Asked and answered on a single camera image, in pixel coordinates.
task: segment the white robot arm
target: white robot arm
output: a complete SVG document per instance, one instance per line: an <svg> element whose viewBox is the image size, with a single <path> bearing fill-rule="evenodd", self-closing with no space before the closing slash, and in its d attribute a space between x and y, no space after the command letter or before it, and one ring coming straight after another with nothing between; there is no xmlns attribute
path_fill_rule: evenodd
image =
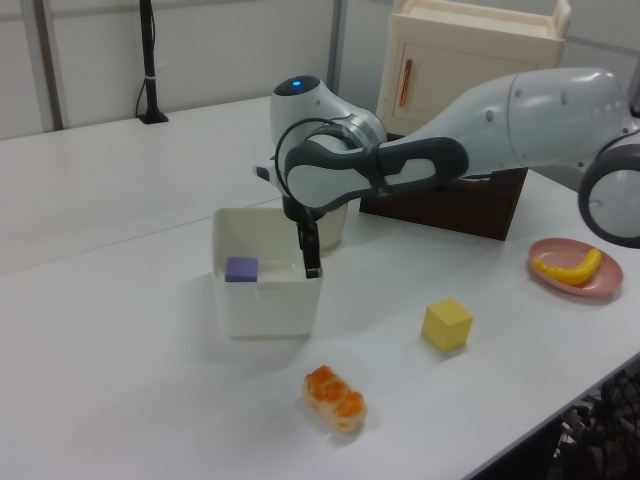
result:
<svg viewBox="0 0 640 480"><path fill-rule="evenodd" d="M373 114L314 77L298 77L274 90L271 123L275 165L258 174L281 189L285 213L299 229L303 225L303 251L316 248L305 247L305 234L313 234L304 225L313 229L323 212L351 199L550 164L585 170L579 206L595 233L640 248L640 146L632 137L640 120L607 71L553 69L499 78L392 142Z"/></svg>

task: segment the brown wooden box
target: brown wooden box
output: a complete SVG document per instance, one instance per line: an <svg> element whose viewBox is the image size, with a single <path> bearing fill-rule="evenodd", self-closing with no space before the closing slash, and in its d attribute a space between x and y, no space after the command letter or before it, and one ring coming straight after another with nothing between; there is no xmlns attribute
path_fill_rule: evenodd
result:
<svg viewBox="0 0 640 480"><path fill-rule="evenodd" d="M526 176L526 168L507 170L487 180L456 180L424 192L363 198L360 211L504 240Z"/></svg>

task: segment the yellow banana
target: yellow banana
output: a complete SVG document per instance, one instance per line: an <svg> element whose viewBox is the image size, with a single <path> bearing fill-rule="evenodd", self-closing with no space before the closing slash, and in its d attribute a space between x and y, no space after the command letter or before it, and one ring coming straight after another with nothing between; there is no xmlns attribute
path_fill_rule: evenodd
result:
<svg viewBox="0 0 640 480"><path fill-rule="evenodd" d="M545 275L562 282L566 285L579 285L586 282L591 276L596 273L596 270L600 266L602 261L602 253L597 248L592 248L587 252L584 260L572 268L562 268L553 265L547 265L542 263L537 258L531 259L531 266L537 270L540 270Z"/></svg>

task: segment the beige cabinet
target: beige cabinet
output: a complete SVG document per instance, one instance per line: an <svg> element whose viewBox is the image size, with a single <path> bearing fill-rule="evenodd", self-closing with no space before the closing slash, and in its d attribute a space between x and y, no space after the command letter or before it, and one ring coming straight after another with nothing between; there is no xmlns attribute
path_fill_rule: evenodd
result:
<svg viewBox="0 0 640 480"><path fill-rule="evenodd" d="M442 0L398 0L389 18L377 115L407 135L470 88L558 65L571 9L552 16Z"/></svg>

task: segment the black stand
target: black stand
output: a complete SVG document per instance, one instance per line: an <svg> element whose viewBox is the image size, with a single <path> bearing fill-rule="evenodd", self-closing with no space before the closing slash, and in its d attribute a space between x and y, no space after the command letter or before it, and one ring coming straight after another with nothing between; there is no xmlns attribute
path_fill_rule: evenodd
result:
<svg viewBox="0 0 640 480"><path fill-rule="evenodd" d="M147 112L138 118L146 125L168 122L167 116L158 108L156 93L156 67L153 58L155 26L151 0L140 0L140 23L142 27L142 52L144 56L144 83L147 90Z"/></svg>

